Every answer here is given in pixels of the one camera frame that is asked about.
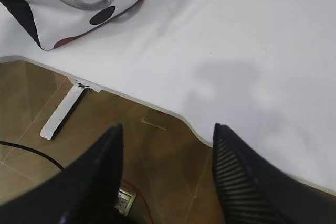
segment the floor tile grout line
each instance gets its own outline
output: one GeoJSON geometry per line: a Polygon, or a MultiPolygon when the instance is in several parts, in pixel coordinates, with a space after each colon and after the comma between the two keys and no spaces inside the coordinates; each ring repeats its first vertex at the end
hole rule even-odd
{"type": "MultiPolygon", "coordinates": [[[[91,133],[93,133],[94,131],[96,131],[97,129],[98,130],[100,130],[100,129],[102,129],[102,134],[108,129],[108,127],[109,127],[109,125],[110,125],[110,123],[104,123],[104,124],[101,124],[101,125],[99,125],[99,126],[97,126],[97,127],[94,127],[94,128],[90,128],[89,130],[86,130],[86,133],[87,134],[91,134],[91,133]]],[[[68,137],[67,138],[67,141],[73,141],[74,139],[76,139],[76,138],[78,138],[77,137],[77,135],[72,135],[71,137],[68,137]]],[[[45,153],[45,150],[47,150],[47,149],[49,149],[49,148],[51,148],[51,147],[55,147],[55,145],[47,145],[47,146],[44,146],[44,147],[41,147],[41,148],[39,148],[38,149],[38,151],[40,151],[40,152],[44,152],[45,153]]]]}
{"type": "MultiPolygon", "coordinates": [[[[174,150],[173,155],[175,156],[175,159],[176,159],[176,161],[177,161],[177,163],[178,163],[178,168],[179,168],[181,174],[183,174],[183,178],[184,178],[184,180],[185,180],[185,182],[186,182],[186,185],[187,185],[187,184],[188,184],[188,183],[187,183],[187,179],[186,179],[185,174],[184,174],[184,172],[183,172],[182,162],[181,162],[181,160],[180,160],[180,157],[179,157],[178,154],[177,154],[177,150],[176,150],[176,148],[175,148],[175,146],[174,146],[173,144],[170,144],[170,146],[171,146],[171,148],[174,150]]],[[[190,188],[189,185],[187,186],[187,190],[188,190],[189,194],[190,194],[192,197],[194,197],[193,192],[191,191],[191,188],[190,188]]]]}
{"type": "MultiPolygon", "coordinates": [[[[26,77],[28,77],[27,62],[24,61],[24,64],[25,64],[25,75],[26,75],[26,77]]],[[[29,106],[28,106],[28,109],[29,109],[29,117],[30,117],[30,119],[33,121],[34,119],[32,119],[32,117],[31,117],[31,107],[30,107],[31,100],[30,100],[30,91],[29,91],[28,78],[25,78],[25,79],[26,79],[26,89],[27,89],[28,103],[29,103],[29,106]]]]}
{"type": "Polygon", "coordinates": [[[197,186],[196,186],[196,189],[195,189],[194,196],[193,196],[193,198],[192,198],[192,200],[191,200],[191,203],[190,203],[188,212],[187,212],[186,217],[185,217],[185,222],[184,222],[184,224],[187,224],[187,222],[188,222],[188,218],[189,218],[189,215],[190,215],[192,206],[193,206],[193,204],[194,204],[194,199],[198,198],[198,196],[197,196],[197,191],[198,191],[198,189],[199,189],[199,187],[200,187],[200,185],[201,185],[202,179],[203,179],[204,176],[205,176],[205,170],[206,170],[206,168],[207,168],[207,164],[208,164],[210,158],[211,158],[211,155],[209,155],[209,157],[206,159],[206,161],[205,161],[205,163],[204,163],[203,171],[202,171],[202,174],[200,175],[200,179],[199,179],[199,181],[198,181],[198,183],[197,183],[197,186]]]}
{"type": "Polygon", "coordinates": [[[9,165],[6,165],[6,164],[3,163],[3,162],[0,162],[0,163],[1,163],[2,165],[4,165],[4,166],[8,167],[10,170],[16,172],[17,174],[20,174],[21,176],[27,178],[27,179],[30,180],[31,182],[34,182],[34,184],[39,183],[39,181],[36,181],[36,180],[34,180],[34,179],[28,177],[27,175],[25,175],[24,173],[18,171],[17,169],[14,169],[14,168],[10,167],[9,165]]]}
{"type": "MultiPolygon", "coordinates": [[[[130,130],[130,133],[131,133],[131,135],[132,135],[132,139],[133,139],[133,143],[134,143],[134,134],[133,134],[133,131],[130,130]]],[[[153,196],[153,200],[154,200],[154,202],[155,202],[155,204],[154,204],[154,208],[155,208],[155,210],[157,210],[158,205],[159,205],[159,204],[158,204],[159,202],[158,202],[158,200],[157,200],[157,198],[156,198],[156,196],[155,196],[155,192],[154,192],[153,189],[152,189],[153,186],[152,186],[152,183],[151,183],[151,180],[150,180],[150,175],[149,175],[149,173],[148,173],[148,171],[147,171],[147,169],[146,169],[146,161],[145,161],[145,159],[144,159],[142,153],[139,155],[139,157],[141,158],[141,163],[142,163],[142,165],[143,165],[143,167],[144,167],[144,172],[146,173],[147,181],[148,181],[148,184],[149,184],[149,190],[150,190],[150,192],[151,192],[151,194],[152,194],[152,196],[153,196]]],[[[164,224],[164,219],[162,218],[161,212],[160,212],[160,211],[157,211],[156,215],[160,218],[161,224],[164,224]]]]}
{"type": "MultiPolygon", "coordinates": [[[[24,72],[25,72],[25,75],[27,76],[27,66],[26,66],[26,62],[24,62],[24,72]]],[[[29,96],[29,90],[28,90],[28,82],[27,82],[27,80],[26,80],[26,92],[27,92],[27,94],[28,94],[28,96],[29,96]]],[[[31,117],[30,102],[29,102],[28,110],[29,110],[29,118],[32,119],[32,117],[31,117]]],[[[2,161],[5,161],[5,160],[6,160],[8,154],[11,153],[12,150],[13,150],[13,147],[10,148],[9,152],[8,152],[8,153],[6,154],[6,156],[0,161],[0,163],[2,163],[2,161]]]]}
{"type": "MultiPolygon", "coordinates": [[[[48,99],[48,101],[46,102],[46,104],[41,108],[41,110],[38,112],[38,114],[36,115],[36,117],[31,121],[31,123],[29,124],[29,126],[26,128],[26,130],[24,131],[24,133],[22,133],[22,135],[19,137],[19,139],[15,142],[16,144],[20,142],[20,140],[22,139],[22,137],[26,134],[26,132],[30,129],[30,127],[35,123],[36,119],[38,118],[38,116],[41,114],[42,110],[49,104],[49,102],[51,101],[51,99],[55,96],[55,94],[57,93],[57,91],[63,86],[64,82],[67,80],[67,78],[65,78],[62,82],[62,84],[55,90],[55,92],[52,94],[52,96],[48,99]]],[[[10,153],[13,151],[13,148],[10,149],[10,151],[7,153],[7,155],[5,156],[5,158],[2,160],[3,162],[6,161],[6,159],[8,158],[8,156],[10,155],[10,153]]]]}

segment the white desk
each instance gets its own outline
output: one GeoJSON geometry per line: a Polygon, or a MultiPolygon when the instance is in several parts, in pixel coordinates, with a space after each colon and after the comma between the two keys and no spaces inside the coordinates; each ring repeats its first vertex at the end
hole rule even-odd
{"type": "Polygon", "coordinates": [[[336,0],[145,0],[44,52],[0,7],[0,61],[26,60],[177,116],[229,125],[283,171],[336,191],[336,0]]]}

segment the red wire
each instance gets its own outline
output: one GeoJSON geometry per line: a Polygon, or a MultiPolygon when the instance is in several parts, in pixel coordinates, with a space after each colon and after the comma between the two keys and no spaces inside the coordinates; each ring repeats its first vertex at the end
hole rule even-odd
{"type": "Polygon", "coordinates": [[[143,195],[141,194],[140,190],[137,189],[137,187],[135,185],[128,182],[127,180],[123,179],[122,181],[124,183],[128,184],[129,186],[131,186],[136,191],[136,193],[140,195],[140,197],[142,198],[143,202],[145,203],[145,206],[146,206],[146,209],[147,209],[147,217],[148,217],[149,221],[151,222],[151,224],[154,224],[154,221],[153,221],[153,218],[151,216],[151,212],[149,211],[149,207],[147,205],[147,202],[146,202],[145,198],[143,197],[143,195]]]}

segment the brown floor tile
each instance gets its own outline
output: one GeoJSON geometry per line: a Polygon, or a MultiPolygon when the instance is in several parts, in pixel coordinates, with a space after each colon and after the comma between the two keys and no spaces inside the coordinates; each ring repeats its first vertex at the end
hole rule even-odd
{"type": "MultiPolygon", "coordinates": [[[[1,64],[0,139],[16,143],[31,123],[30,104],[23,61],[1,64]]],[[[0,161],[10,147],[0,146],[0,161]]]]}
{"type": "Polygon", "coordinates": [[[172,119],[173,117],[170,115],[164,114],[158,110],[148,109],[142,122],[166,131],[172,119]]]}
{"type": "Polygon", "coordinates": [[[184,223],[192,194],[169,141],[169,133],[138,122],[131,123],[131,133],[143,155],[162,223],[184,223]]]}
{"type": "MultiPolygon", "coordinates": [[[[139,152],[138,145],[134,142],[133,136],[130,130],[130,124],[126,122],[123,125],[124,129],[124,172],[123,179],[131,182],[145,198],[147,204],[149,205],[150,213],[154,220],[155,224],[163,223],[160,211],[157,208],[156,200],[154,197],[154,191],[150,186],[150,181],[148,174],[145,170],[144,159],[139,152]]],[[[139,208],[143,209],[142,204],[135,204],[135,213],[131,211],[133,217],[136,217],[136,220],[144,220],[143,212],[139,216],[139,208]]]]}
{"type": "Polygon", "coordinates": [[[16,197],[27,188],[34,187],[35,183],[13,169],[0,164],[0,204],[16,197]]]}
{"type": "Polygon", "coordinates": [[[61,87],[61,85],[63,84],[63,82],[67,79],[67,77],[59,74],[59,73],[54,73],[55,76],[55,84],[56,84],[56,88],[61,87]]]}
{"type": "Polygon", "coordinates": [[[57,87],[54,72],[26,62],[31,120],[38,115],[57,87]]]}
{"type": "Polygon", "coordinates": [[[42,183],[60,172],[50,161],[30,152],[11,158],[4,164],[21,174],[25,174],[26,177],[36,183],[42,183]]]}
{"type": "Polygon", "coordinates": [[[224,224],[222,209],[215,192],[194,199],[186,224],[224,224]]]}
{"type": "Polygon", "coordinates": [[[214,184],[214,179],[212,176],[212,154],[209,155],[206,164],[205,164],[205,169],[204,169],[204,174],[201,178],[201,181],[199,183],[199,187],[196,192],[196,196],[204,196],[206,194],[216,192],[215,184],[214,184]]]}
{"type": "MultiPolygon", "coordinates": [[[[37,150],[40,150],[44,147],[53,145],[53,141],[46,140],[40,136],[40,131],[44,124],[47,122],[49,117],[52,115],[55,108],[59,105],[59,103],[62,101],[62,99],[65,97],[65,95],[70,90],[71,85],[67,82],[65,82],[52,96],[48,104],[46,104],[45,107],[43,107],[43,110],[39,113],[38,117],[35,119],[34,123],[27,129],[25,134],[22,136],[20,141],[18,141],[18,144],[28,146],[31,148],[35,148],[37,150]]],[[[11,158],[17,157],[19,155],[25,154],[25,150],[21,149],[13,149],[8,156],[6,157],[6,160],[9,160],[11,158]]]]}
{"type": "Polygon", "coordinates": [[[212,149],[199,141],[188,126],[179,119],[172,120],[169,133],[169,141],[178,157],[189,190],[195,195],[212,149]]]}
{"type": "Polygon", "coordinates": [[[62,166],[66,167],[83,154],[109,128],[103,125],[94,129],[87,129],[73,136],[71,132],[63,131],[62,138],[56,138],[53,144],[40,151],[53,157],[62,166]]]}

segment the black cable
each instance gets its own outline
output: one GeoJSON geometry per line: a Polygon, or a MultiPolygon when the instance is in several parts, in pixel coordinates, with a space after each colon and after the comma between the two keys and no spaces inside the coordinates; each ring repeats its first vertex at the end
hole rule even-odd
{"type": "Polygon", "coordinates": [[[29,148],[27,146],[23,146],[20,144],[13,144],[13,143],[9,143],[9,142],[4,142],[4,141],[0,141],[0,144],[2,145],[6,145],[6,146],[10,146],[10,147],[15,147],[15,148],[19,148],[19,149],[23,149],[29,152],[33,152],[37,155],[40,155],[41,157],[44,157],[46,159],[48,159],[50,162],[52,162],[54,165],[56,165],[60,170],[64,170],[63,166],[61,166],[56,160],[54,160],[52,157],[49,157],[47,154],[44,154],[42,152],[39,152],[35,149],[29,148]]]}

